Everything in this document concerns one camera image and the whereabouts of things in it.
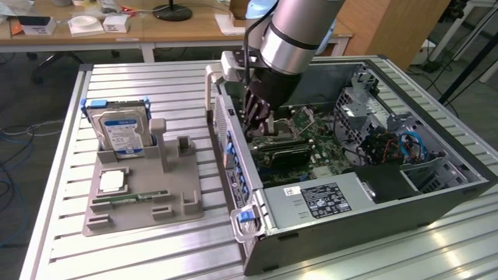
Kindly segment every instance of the motherboard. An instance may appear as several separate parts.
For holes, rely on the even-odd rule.
[[[274,121],[277,136],[250,143],[265,187],[342,174],[351,163],[331,131],[330,113],[313,106],[286,108],[290,118]]]

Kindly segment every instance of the table leg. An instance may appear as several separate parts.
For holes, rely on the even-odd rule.
[[[480,82],[488,83],[488,81],[492,79],[492,76],[494,75],[497,70],[498,70],[498,60],[496,61],[493,66],[486,70],[486,72],[482,74],[480,78]]]
[[[454,23],[453,23],[449,31],[445,34],[445,37],[442,38],[438,46],[436,47],[433,53],[430,54],[429,61],[436,61],[437,60],[438,55],[441,54],[441,52],[444,51],[446,45],[449,44],[452,37],[454,36],[454,34],[456,34],[460,26],[462,25],[464,21],[466,20],[468,15],[470,14],[470,12],[472,12],[473,9],[474,9],[474,4],[472,4],[472,1],[469,1],[468,2],[468,6],[464,9],[464,16],[462,16],[461,19],[457,19],[454,21]]]
[[[460,60],[460,58],[462,57],[462,54],[465,53],[466,49],[469,48],[470,44],[473,43],[473,41],[476,40],[477,36],[476,36],[476,33],[480,34],[481,33],[481,30],[485,28],[485,22],[489,20],[489,18],[493,16],[494,12],[497,11],[498,7],[490,9],[490,11],[488,12],[486,16],[481,19],[480,23],[477,24],[473,32],[469,34],[465,42],[462,43],[462,45],[460,46],[460,49],[458,51],[456,52],[456,56],[453,57],[453,60]]]
[[[349,46],[350,38],[339,38],[339,42],[334,46],[333,57],[341,57],[345,55],[346,47]]]
[[[154,43],[141,44],[143,62],[155,62],[155,60],[154,60],[154,48],[155,48]]]

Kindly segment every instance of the floor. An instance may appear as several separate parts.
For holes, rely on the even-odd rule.
[[[433,41],[440,41],[450,23],[438,24],[430,38]],[[449,47],[454,42],[468,34],[469,30],[461,27],[460,32],[454,36]],[[438,79],[438,88],[446,90],[453,80],[460,75],[461,71],[469,64],[470,60],[482,49],[488,39],[480,37],[472,45],[472,48],[465,53],[461,61],[453,63],[452,71],[445,71]],[[183,48],[165,49],[158,51],[159,61],[179,61],[179,60],[209,60],[218,59],[222,48]],[[6,58],[11,58],[12,54],[3,54]],[[139,50],[121,51],[121,57],[114,58],[110,51],[87,51],[79,52],[78,55],[87,63],[130,63],[142,62],[142,54]],[[64,118],[67,112],[67,105],[71,97],[74,81],[76,79],[78,65],[68,58],[59,61],[44,73],[44,84],[34,85],[30,81],[30,69],[36,67],[36,64],[43,61],[50,54],[40,53],[38,61],[30,61],[23,53],[16,54],[12,61],[2,65],[3,58],[0,57],[0,85],[2,100],[0,100],[0,127],[6,128],[10,125],[34,125],[47,120],[58,120]],[[480,65],[476,73],[469,77],[469,81],[474,79],[485,71],[485,69],[498,59],[498,51],[494,50]],[[418,67],[412,67],[412,71],[421,73]],[[412,75],[414,80],[428,87],[430,81],[440,72],[422,75]],[[434,87],[429,92],[438,96]],[[480,136],[498,148],[498,134],[496,133],[496,119],[498,119],[498,82],[492,85],[484,85],[476,82],[461,97],[456,100],[454,106],[458,110],[462,121],[480,134]],[[60,129],[60,124],[42,127],[36,133],[47,133]],[[10,129],[8,132],[20,131],[20,129]],[[14,138],[19,141],[27,141],[28,135],[20,135]],[[46,181],[58,147],[59,135],[36,137],[34,144],[34,152],[28,161],[12,169],[12,177],[18,183],[20,192],[24,196],[26,212],[27,212],[27,230],[24,230],[15,240],[10,241],[10,246],[0,248],[0,279],[18,279],[23,259],[30,242],[32,227],[35,224],[39,204],[44,192]],[[23,147],[18,143],[10,143],[0,139],[0,160],[6,160],[15,151]],[[10,194],[0,197],[0,209],[10,199]],[[18,199],[14,200],[12,205],[0,214],[0,242],[12,236],[16,230],[22,227],[24,215],[23,207]]]

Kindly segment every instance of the white box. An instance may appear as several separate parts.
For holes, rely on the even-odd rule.
[[[54,17],[50,18],[47,25],[22,25],[27,35],[52,35],[56,27]]]
[[[422,65],[428,61],[429,55],[434,51],[434,48],[436,44],[432,41],[426,40],[420,49],[420,52],[417,53],[412,61],[412,65]]]
[[[127,33],[130,20],[127,15],[108,16],[104,20],[104,31],[108,33]]]
[[[70,31],[72,37],[82,37],[82,36],[90,36],[90,35],[98,35],[104,34],[104,28],[102,28],[102,24],[99,21],[96,21],[95,24],[91,26],[78,26],[72,24],[71,20],[68,21]]]

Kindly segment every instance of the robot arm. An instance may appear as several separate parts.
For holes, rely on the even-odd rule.
[[[245,100],[246,133],[271,131],[345,0],[281,0],[266,30]]]

